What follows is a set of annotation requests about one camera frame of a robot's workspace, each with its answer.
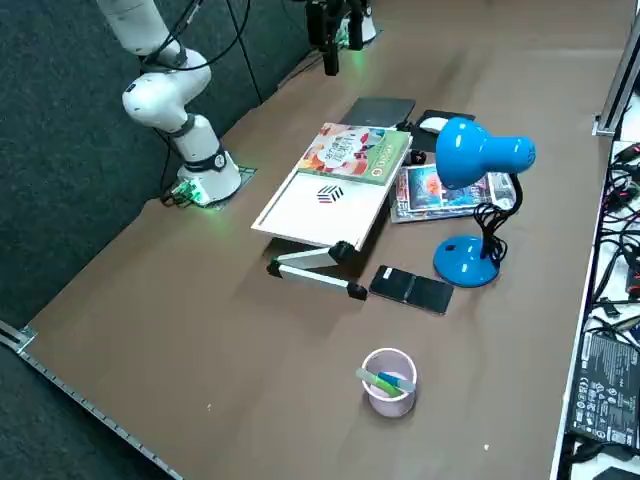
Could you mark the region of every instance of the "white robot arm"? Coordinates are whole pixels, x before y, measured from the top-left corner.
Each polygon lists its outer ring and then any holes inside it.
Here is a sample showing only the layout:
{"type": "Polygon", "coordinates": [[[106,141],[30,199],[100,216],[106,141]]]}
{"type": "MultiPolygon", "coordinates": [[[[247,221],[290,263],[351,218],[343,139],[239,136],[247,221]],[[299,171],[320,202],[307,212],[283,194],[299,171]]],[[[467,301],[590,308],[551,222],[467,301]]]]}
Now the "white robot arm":
{"type": "MultiPolygon", "coordinates": [[[[97,3],[120,44],[129,52],[138,56],[157,54],[163,64],[180,68],[206,63],[198,52],[185,49],[170,38],[153,0],[97,3]]],[[[122,103],[132,119],[171,136],[184,161],[178,180],[191,184],[192,200],[200,206],[232,195],[241,181],[238,167],[220,145],[209,121],[185,110],[210,80],[208,66],[188,71],[163,69],[138,77],[122,94],[122,103]]]]}

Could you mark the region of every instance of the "black phone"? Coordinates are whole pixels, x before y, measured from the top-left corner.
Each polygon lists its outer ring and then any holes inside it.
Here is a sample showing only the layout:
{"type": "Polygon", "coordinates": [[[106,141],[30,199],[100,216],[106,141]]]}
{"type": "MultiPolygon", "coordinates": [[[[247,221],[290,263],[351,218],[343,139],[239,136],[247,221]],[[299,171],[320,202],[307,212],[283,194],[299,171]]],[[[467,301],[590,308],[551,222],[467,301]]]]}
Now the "black phone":
{"type": "Polygon", "coordinates": [[[386,265],[381,265],[378,269],[369,291],[440,315],[447,312],[453,295],[453,287],[448,283],[420,277],[386,265]]]}

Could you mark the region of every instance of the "lamp base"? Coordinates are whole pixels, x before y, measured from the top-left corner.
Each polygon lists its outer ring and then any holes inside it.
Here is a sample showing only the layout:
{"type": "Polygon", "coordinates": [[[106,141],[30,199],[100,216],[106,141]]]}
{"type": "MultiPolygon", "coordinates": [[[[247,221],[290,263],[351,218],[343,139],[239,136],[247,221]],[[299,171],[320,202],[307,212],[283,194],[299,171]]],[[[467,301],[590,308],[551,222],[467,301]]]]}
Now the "lamp base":
{"type": "Polygon", "coordinates": [[[470,235],[444,241],[433,255],[433,266],[444,280],[458,287],[481,287],[498,276],[489,257],[480,258],[482,239],[470,235]]]}

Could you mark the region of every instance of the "lamp shade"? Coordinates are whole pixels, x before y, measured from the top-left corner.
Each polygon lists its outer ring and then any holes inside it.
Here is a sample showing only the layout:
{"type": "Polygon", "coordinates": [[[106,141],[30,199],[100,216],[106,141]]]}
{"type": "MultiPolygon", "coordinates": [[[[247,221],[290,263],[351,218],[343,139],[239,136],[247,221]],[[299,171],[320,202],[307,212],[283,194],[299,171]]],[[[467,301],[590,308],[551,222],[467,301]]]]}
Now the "lamp shade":
{"type": "Polygon", "coordinates": [[[480,180],[488,172],[521,173],[536,158],[527,137],[494,137],[472,120],[454,117],[436,143],[436,169],[442,184],[457,190],[480,180]]]}

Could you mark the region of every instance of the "magazine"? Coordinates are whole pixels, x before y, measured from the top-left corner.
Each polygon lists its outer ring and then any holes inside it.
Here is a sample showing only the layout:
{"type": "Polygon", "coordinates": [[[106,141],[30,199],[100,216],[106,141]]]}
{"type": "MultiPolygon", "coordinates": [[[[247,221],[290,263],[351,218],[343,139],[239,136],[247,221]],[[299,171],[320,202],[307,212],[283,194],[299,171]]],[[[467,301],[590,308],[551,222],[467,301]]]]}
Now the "magazine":
{"type": "Polygon", "coordinates": [[[325,123],[298,171],[385,185],[410,141],[408,132],[325,123]]]}
{"type": "Polygon", "coordinates": [[[507,174],[489,173],[473,185],[448,190],[440,182],[435,164],[401,167],[390,196],[393,223],[470,216],[484,202],[504,209],[515,203],[507,174]]]}

